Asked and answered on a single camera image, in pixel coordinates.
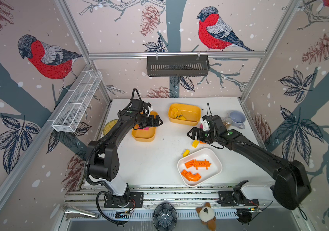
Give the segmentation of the orange curved lego piece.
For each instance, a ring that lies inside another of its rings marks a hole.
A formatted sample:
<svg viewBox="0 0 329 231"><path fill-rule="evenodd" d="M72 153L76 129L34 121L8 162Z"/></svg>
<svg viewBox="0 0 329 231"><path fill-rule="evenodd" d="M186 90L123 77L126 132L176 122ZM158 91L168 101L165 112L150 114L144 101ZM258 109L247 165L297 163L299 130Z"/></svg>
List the orange curved lego piece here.
<svg viewBox="0 0 329 231"><path fill-rule="evenodd" d="M183 170L181 175L190 182L198 182L202 176L199 173L192 174L190 171Z"/></svg>

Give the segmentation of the orange long studded lego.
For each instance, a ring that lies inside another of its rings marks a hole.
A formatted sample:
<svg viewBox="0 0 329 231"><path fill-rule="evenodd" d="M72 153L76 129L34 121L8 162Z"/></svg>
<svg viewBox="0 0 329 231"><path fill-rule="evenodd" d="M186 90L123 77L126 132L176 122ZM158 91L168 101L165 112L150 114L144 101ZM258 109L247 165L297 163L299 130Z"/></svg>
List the orange long studded lego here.
<svg viewBox="0 0 329 231"><path fill-rule="evenodd" d="M185 163L186 168L195 167L196 169L198 169L200 167L205 167L206 169L208 169L210 166L211 163L207 160L198 161L196 159L193 159Z"/></svg>

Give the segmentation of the small yellow lego brick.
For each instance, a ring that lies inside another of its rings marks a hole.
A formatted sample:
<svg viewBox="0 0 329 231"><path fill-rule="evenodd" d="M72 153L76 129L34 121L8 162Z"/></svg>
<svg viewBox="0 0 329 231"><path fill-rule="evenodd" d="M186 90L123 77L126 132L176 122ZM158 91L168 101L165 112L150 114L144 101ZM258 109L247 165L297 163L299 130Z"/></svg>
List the small yellow lego brick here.
<svg viewBox="0 0 329 231"><path fill-rule="evenodd" d="M190 151L189 151L189 150L186 150L186 151L183 153L183 157L186 157L186 156L188 156L188 155L189 155L189 153L190 153Z"/></svg>

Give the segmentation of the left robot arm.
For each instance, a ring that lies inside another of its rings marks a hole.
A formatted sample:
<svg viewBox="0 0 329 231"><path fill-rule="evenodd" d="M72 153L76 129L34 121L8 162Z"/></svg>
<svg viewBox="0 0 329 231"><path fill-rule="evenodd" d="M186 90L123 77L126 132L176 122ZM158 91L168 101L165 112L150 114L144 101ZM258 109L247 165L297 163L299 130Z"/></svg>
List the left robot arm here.
<svg viewBox="0 0 329 231"><path fill-rule="evenodd" d="M163 124L159 115L152 115L152 106L144 102L133 88L130 103L117 114L118 121L109 132L97 141L86 156L84 177L88 184L102 185L108 189L107 199L115 206L125 207L130 203L130 189L118 174L120 161L118 147L130 130L155 128Z"/></svg>

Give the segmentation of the yellow lego slope brick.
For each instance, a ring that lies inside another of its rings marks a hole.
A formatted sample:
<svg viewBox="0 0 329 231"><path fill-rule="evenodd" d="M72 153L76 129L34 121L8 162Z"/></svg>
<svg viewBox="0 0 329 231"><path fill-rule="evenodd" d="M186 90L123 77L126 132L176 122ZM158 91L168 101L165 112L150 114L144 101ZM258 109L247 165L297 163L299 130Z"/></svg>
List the yellow lego slope brick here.
<svg viewBox="0 0 329 231"><path fill-rule="evenodd" d="M198 140L194 140L194 142L192 143L192 147L193 148L197 148L198 147L198 145L199 145L199 141Z"/></svg>

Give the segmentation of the yellow lego arch brick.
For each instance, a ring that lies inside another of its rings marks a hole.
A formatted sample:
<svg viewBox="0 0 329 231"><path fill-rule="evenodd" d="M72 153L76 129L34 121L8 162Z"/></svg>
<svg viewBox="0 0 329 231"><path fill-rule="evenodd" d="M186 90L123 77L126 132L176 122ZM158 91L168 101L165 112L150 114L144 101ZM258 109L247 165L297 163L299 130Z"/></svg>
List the yellow lego arch brick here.
<svg viewBox="0 0 329 231"><path fill-rule="evenodd" d="M179 118L179 117L182 117L182 114L179 112L179 113L175 113L174 116L175 116L175 118Z"/></svg>

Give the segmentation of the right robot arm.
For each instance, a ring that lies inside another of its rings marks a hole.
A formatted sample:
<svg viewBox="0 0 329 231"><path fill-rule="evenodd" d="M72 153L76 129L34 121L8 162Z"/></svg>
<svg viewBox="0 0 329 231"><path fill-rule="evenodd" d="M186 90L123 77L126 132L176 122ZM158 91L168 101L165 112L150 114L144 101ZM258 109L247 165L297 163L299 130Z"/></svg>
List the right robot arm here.
<svg viewBox="0 0 329 231"><path fill-rule="evenodd" d="M228 130L219 116L203 116L203 129L193 127L187 136L209 145L239 153L268 173L275 183L270 187L274 200L286 209L294 210L312 192L304 165L280 158L247 139L237 130Z"/></svg>

